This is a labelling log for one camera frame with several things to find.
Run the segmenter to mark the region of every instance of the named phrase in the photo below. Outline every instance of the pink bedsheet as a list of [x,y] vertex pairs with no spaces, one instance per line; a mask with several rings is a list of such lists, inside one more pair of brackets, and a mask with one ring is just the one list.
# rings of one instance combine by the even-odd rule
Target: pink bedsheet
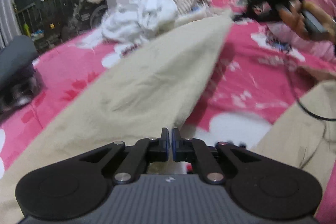
[[[222,7],[233,5],[230,0],[213,0],[213,3]],[[1,140],[4,144],[0,153],[0,177],[2,162],[7,170],[62,109],[120,58],[123,46],[100,44],[93,50],[80,49],[76,47],[79,39],[47,52],[36,62],[45,88],[30,105],[1,126],[0,149]],[[226,38],[211,80],[186,124],[220,135],[225,140],[218,119],[225,113],[250,112],[274,123],[294,101],[284,73],[284,58],[283,53],[266,44],[263,26],[249,20],[235,24]],[[332,68],[330,64],[298,51],[292,51],[289,60],[299,96],[312,87],[312,82],[295,73],[297,64]],[[336,170],[318,211],[322,223],[336,219],[334,185]]]

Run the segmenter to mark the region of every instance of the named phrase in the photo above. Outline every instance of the bed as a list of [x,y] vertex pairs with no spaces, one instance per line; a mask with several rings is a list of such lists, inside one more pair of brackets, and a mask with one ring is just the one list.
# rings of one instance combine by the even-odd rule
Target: bed
[[[235,0],[212,2],[214,6],[240,10]],[[78,47],[82,38],[77,37],[34,61],[45,87],[30,105],[1,125],[0,177],[51,120],[116,64],[129,47],[110,43],[83,49]],[[284,73],[284,58],[282,52],[267,44],[265,26],[250,20],[234,24],[208,85],[181,130],[182,136],[201,138],[207,145],[232,141],[236,145],[243,142],[250,148],[257,144],[294,102]],[[289,59],[299,96],[314,83],[295,73],[297,65],[330,68],[330,64],[295,49]],[[186,172],[185,165],[173,172]],[[321,223],[336,219],[335,180],[336,171],[317,212]]]

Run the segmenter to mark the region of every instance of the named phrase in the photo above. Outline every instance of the pink pillow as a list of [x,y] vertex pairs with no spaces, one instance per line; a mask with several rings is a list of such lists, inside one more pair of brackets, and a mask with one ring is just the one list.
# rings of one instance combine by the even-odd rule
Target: pink pillow
[[[319,5],[329,15],[336,16],[336,0],[309,0]],[[333,44],[329,41],[312,42],[298,37],[283,23],[268,24],[270,31],[282,42],[288,42],[299,51],[312,54],[322,60],[336,63]]]

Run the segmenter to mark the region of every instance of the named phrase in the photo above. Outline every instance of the beige fabric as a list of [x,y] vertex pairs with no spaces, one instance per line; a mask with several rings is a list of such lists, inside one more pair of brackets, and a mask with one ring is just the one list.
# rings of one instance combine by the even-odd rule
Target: beige fabric
[[27,172],[115,140],[133,145],[181,126],[201,95],[231,12],[168,32],[121,59],[29,145],[0,180],[0,223],[22,217],[14,197]]
[[[301,101],[317,115],[336,118],[336,82],[321,82]],[[335,141],[336,122],[314,119],[295,103],[252,150],[311,173],[325,190],[336,159]]]

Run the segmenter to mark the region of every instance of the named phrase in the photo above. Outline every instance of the gray plastic panel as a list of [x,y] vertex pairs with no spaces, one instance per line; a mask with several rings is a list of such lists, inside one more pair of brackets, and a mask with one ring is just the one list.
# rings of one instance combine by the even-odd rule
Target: gray plastic panel
[[203,183],[198,175],[141,175],[114,187],[95,211],[68,221],[26,218],[20,224],[317,224],[313,218],[273,222],[239,208],[222,186]]

